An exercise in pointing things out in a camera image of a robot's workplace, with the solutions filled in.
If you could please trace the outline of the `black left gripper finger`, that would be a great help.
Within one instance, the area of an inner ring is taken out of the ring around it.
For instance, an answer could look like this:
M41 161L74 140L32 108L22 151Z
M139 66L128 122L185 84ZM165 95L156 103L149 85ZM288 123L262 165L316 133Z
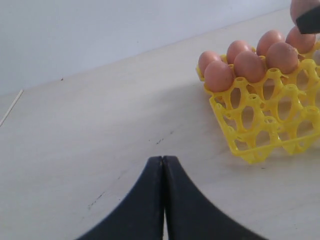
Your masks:
M164 228L163 162L147 160L138 180L121 203L80 240L162 240Z
M175 156L162 158L166 179L165 213L170 240L263 240L212 204Z
M303 13L296 19L296 26L299 32L305 34L320 33L320 7L316 6Z

